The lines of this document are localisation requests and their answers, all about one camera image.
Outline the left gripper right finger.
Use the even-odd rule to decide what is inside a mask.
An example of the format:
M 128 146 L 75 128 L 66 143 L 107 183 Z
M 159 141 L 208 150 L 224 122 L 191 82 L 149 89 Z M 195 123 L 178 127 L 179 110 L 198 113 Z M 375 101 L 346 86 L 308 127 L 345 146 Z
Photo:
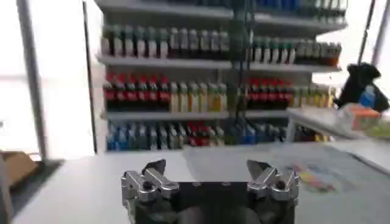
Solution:
M 248 159 L 246 162 L 252 180 L 247 190 L 257 199 L 271 197 L 275 201 L 297 201 L 299 197 L 299 176 L 294 170 L 279 172 L 266 162 Z

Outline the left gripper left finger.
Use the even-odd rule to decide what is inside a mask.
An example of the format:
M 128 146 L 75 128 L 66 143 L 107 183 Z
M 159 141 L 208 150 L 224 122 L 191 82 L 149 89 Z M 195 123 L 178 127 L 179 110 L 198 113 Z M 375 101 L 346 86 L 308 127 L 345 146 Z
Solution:
M 179 191 L 179 183 L 164 176 L 166 160 L 149 162 L 139 173 L 128 170 L 121 176 L 122 205 L 137 199 L 149 203 L 162 197 L 171 199 Z

